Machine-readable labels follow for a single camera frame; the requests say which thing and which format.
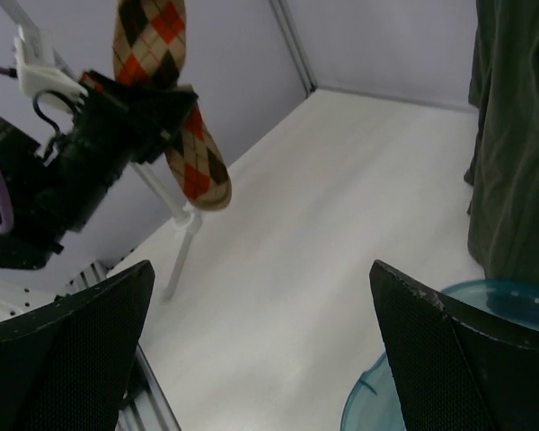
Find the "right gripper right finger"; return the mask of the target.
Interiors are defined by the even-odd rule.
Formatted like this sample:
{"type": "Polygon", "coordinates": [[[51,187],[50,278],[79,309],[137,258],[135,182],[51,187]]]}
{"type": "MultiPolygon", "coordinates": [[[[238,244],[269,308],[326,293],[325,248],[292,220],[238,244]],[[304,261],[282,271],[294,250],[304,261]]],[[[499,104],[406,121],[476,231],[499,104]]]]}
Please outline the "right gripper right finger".
{"type": "Polygon", "coordinates": [[[409,430],[539,430],[539,330],[380,260],[370,288],[409,430]]]}

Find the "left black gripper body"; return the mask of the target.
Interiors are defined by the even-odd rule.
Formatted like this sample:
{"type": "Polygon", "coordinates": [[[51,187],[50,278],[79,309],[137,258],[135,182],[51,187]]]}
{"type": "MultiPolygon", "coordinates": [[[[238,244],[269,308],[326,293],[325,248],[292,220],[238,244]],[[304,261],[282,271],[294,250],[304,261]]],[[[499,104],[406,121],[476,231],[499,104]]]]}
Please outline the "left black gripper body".
{"type": "MultiPolygon", "coordinates": [[[[124,107],[118,99],[120,83],[96,71],[83,72],[78,83],[87,94],[73,104],[72,130],[52,139],[57,155],[49,162],[49,173],[59,180],[116,180],[128,164],[118,163],[116,150],[124,107]]],[[[147,85],[129,87],[169,91],[147,85]]]]}

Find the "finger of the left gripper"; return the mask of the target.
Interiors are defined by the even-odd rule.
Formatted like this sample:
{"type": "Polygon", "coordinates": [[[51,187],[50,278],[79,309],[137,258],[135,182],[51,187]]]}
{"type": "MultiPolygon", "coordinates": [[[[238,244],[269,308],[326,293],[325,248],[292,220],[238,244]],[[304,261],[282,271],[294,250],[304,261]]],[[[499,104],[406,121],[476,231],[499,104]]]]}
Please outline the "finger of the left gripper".
{"type": "Polygon", "coordinates": [[[119,164],[152,163],[167,146],[176,145],[181,126],[197,101],[192,90],[157,91],[118,84],[116,150],[119,164]]]}

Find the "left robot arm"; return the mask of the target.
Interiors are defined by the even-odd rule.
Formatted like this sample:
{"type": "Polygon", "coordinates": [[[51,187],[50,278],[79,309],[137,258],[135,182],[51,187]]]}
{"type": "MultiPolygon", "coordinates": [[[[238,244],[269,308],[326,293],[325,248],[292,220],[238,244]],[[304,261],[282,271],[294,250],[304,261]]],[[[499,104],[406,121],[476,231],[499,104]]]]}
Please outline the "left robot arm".
{"type": "Polygon", "coordinates": [[[39,270],[80,232],[130,163],[151,163],[180,141],[198,96],[128,87],[91,70],[80,91],[39,90],[46,145],[0,117],[0,268],[39,270]]]}

